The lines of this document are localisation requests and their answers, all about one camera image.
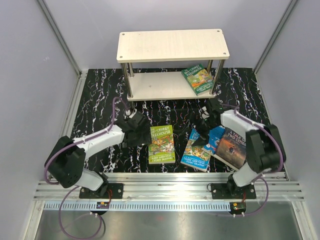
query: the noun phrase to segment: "marble pattern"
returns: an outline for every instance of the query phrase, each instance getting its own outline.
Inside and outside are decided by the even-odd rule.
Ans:
[[[174,72],[177,68],[134,69],[135,72]],[[216,90],[222,103],[240,107],[240,113],[263,124],[269,124],[265,104],[251,68],[225,68]],[[127,90],[121,69],[90,69],[82,92],[71,137],[81,137],[99,131],[111,122],[112,100],[121,97],[126,103]],[[114,145],[92,156],[85,167],[99,172],[122,173],[181,173],[197,172],[180,164],[191,129],[181,131],[191,113],[198,113],[205,99],[138,101],[135,107],[148,117],[152,126],[172,125],[176,162],[148,164],[148,146],[122,148]],[[118,101],[116,118],[123,118],[124,106]],[[232,169],[213,157],[207,172],[232,172]]]

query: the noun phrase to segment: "floor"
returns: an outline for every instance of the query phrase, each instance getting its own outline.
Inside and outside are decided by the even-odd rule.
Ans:
[[[134,69],[135,72],[173,72],[177,68]],[[240,113],[263,124],[269,118],[252,68],[225,68],[217,86],[217,98],[225,104],[240,107]],[[127,101],[127,90],[121,69],[90,69],[82,92],[71,137],[81,137],[99,131],[111,122],[112,100]],[[191,113],[198,113],[205,99],[139,101],[135,107],[146,115],[152,126],[172,125],[173,133],[183,129]],[[116,117],[123,117],[124,107],[116,106]],[[174,135],[175,163],[148,164],[148,146],[122,148],[115,145],[92,156],[85,167],[104,173],[191,173],[196,169],[180,164],[189,134]],[[207,172],[232,172],[215,158],[211,158]]]
[[[257,202],[247,204],[248,212]],[[99,221],[84,211],[63,211],[66,231],[78,238],[94,234]],[[104,226],[97,235],[101,240],[301,240],[293,208],[289,202],[268,202],[257,215],[233,218],[226,212],[139,212],[110,211],[102,215]],[[36,240],[69,239],[61,232],[58,211],[42,213]]]

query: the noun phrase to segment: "wooden shelf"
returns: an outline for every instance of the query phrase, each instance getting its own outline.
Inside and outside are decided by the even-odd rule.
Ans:
[[[129,83],[133,97],[128,101],[214,98],[209,91],[197,96],[180,71],[135,73]]]
[[[119,36],[118,63],[225,60],[229,51],[221,29],[134,31]]]

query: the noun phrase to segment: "robotic arm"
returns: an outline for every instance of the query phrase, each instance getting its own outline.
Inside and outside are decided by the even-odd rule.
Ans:
[[[201,115],[195,120],[195,129],[200,134],[194,146],[206,145],[209,141],[209,131],[217,126],[227,127],[239,134],[246,141],[246,163],[242,168],[231,175],[228,188],[232,192],[237,187],[249,185],[259,175],[276,169],[280,165],[282,154],[283,162],[286,161],[285,150],[275,125],[265,126],[254,122],[240,113],[235,113],[230,107],[225,107],[216,98],[207,101],[202,108]],[[276,141],[280,153],[266,130]]]
[[[73,145],[60,153],[53,161],[51,160],[48,171],[64,188],[77,185],[103,196],[108,187],[107,177],[85,169],[85,161],[113,145],[122,144],[123,147],[135,147],[150,143],[149,120],[135,110],[128,118],[118,120],[113,125],[93,134],[74,139],[68,136],[61,137],[44,166],[46,167],[51,158],[60,150]]]

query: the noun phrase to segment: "book cover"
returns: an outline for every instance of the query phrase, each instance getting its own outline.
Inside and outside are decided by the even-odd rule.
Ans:
[[[193,128],[186,144],[181,163],[205,172],[211,156],[202,150],[203,146],[192,146],[199,136],[200,134]]]
[[[246,140],[226,128],[215,154],[217,159],[231,168],[239,170],[246,160]]]
[[[211,75],[202,64],[184,69],[181,73],[197,96],[211,89],[214,84]]]
[[[202,148],[202,150],[213,156],[217,151],[217,147],[219,146],[220,140],[224,135],[224,132],[225,128],[222,126],[217,126],[211,129],[209,132],[209,142]]]
[[[172,164],[176,161],[172,125],[150,127],[149,164]]]

